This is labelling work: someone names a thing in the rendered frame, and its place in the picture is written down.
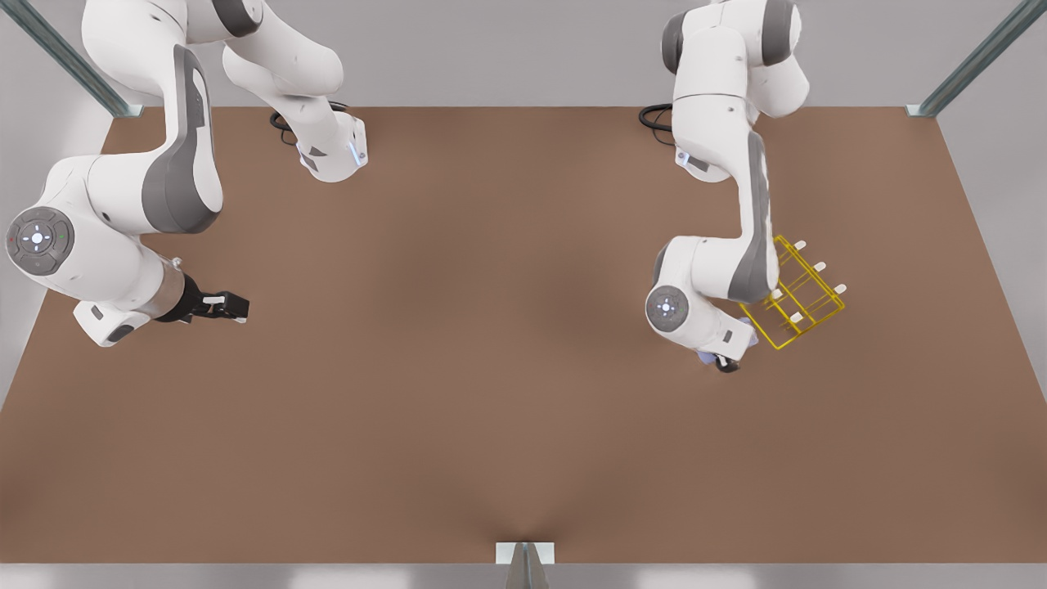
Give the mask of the silver frame post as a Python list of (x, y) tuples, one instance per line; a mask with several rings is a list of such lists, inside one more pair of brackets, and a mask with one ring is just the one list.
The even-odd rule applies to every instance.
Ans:
[(1046, 12), (1047, 0), (1021, 0), (1013, 10), (971, 51), (970, 55), (965, 56), (946, 75), (946, 78), (928, 94), (923, 101), (905, 105), (906, 115), (909, 117), (938, 116)]
[(500, 542), (495, 544), (495, 563), (509, 565), (506, 589), (550, 589), (545, 565), (555, 562), (552, 542)]
[(62, 33), (57, 33), (45, 16), (29, 4), (29, 0), (0, 0), (0, 10), (10, 16), (24, 33), (31, 37), (71, 78), (79, 83), (113, 117), (139, 117), (142, 105), (128, 104), (115, 89), (101, 77), (83, 56), (68, 44)]

